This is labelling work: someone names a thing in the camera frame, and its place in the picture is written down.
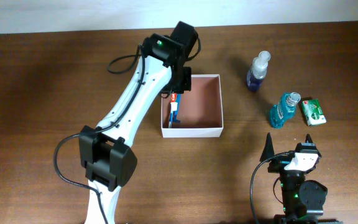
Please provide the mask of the green Colgate toothpaste tube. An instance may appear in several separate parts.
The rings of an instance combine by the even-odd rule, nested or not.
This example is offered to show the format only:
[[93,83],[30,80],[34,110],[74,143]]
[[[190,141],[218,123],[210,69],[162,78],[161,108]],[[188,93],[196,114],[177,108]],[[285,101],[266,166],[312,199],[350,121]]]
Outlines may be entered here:
[[172,93],[170,99],[170,112],[174,113],[178,109],[178,94]]

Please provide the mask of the blue disposable razor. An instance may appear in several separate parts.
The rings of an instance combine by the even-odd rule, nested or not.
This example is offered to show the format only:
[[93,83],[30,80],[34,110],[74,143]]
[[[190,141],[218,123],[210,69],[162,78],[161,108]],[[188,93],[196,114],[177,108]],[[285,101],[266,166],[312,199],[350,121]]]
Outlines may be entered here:
[[180,120],[178,120],[178,112],[179,112],[179,108],[180,108],[180,101],[181,101],[181,94],[178,94],[178,109],[175,111],[175,114],[173,116],[173,122],[174,123],[180,123]]

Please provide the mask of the dark blue spray bottle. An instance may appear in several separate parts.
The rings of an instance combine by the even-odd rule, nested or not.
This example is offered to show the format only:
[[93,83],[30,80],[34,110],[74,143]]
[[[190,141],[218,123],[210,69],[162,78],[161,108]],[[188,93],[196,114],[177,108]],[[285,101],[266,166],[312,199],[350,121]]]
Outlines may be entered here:
[[270,58],[270,53],[264,50],[253,59],[252,65],[246,76],[246,85],[250,91],[256,92],[260,88],[267,74],[267,67],[269,65]]

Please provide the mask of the blue white toothbrush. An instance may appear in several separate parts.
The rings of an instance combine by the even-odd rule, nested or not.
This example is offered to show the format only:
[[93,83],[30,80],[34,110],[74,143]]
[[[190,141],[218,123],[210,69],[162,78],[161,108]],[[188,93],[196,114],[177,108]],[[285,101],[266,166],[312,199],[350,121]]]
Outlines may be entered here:
[[173,116],[175,114],[175,111],[174,110],[170,110],[170,117],[169,117],[169,120],[168,120],[168,128],[172,128],[172,123],[173,123]]

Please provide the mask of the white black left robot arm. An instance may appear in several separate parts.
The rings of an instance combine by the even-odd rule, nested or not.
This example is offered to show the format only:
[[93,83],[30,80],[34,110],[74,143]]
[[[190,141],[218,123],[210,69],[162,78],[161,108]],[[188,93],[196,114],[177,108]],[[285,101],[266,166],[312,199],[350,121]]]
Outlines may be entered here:
[[114,223],[119,192],[137,165],[131,149],[136,132],[159,94],[191,90],[191,68],[185,63],[199,42],[195,28],[184,22],[170,35],[145,38],[134,75],[117,103],[95,128],[81,130],[80,162],[89,187],[86,223]]

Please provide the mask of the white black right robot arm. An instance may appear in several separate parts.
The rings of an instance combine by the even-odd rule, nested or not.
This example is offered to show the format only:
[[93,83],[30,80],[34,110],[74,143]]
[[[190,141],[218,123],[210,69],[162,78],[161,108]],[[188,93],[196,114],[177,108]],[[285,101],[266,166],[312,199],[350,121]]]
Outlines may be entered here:
[[279,154],[274,153],[272,137],[267,134],[260,162],[268,163],[269,173],[279,174],[284,212],[274,216],[274,223],[340,223],[337,219],[320,219],[328,188],[315,180],[306,180],[306,174],[316,169],[321,158],[309,134],[293,151]]

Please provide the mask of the green soap box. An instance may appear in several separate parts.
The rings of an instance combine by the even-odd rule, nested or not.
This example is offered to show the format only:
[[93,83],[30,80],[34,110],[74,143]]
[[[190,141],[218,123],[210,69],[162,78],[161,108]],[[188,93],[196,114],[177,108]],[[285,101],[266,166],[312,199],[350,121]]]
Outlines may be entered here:
[[301,107],[308,126],[316,126],[326,123],[326,118],[318,99],[304,100],[301,102]]

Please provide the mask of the teal mouthwash bottle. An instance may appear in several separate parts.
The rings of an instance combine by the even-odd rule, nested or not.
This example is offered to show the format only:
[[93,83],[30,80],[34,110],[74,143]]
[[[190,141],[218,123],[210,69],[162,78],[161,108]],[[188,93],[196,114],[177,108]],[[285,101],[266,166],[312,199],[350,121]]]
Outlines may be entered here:
[[282,128],[285,122],[294,117],[296,106],[301,100],[301,95],[297,92],[286,92],[280,101],[273,105],[270,110],[269,120],[273,128]]

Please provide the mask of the white cardboard box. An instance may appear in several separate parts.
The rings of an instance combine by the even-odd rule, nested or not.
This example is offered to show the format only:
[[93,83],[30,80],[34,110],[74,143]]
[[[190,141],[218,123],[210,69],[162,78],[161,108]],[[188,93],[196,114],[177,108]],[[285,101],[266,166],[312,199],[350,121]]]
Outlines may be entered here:
[[160,127],[164,138],[218,138],[223,128],[223,98],[218,74],[192,75],[191,91],[181,95],[178,120],[168,128],[170,100],[161,99]]

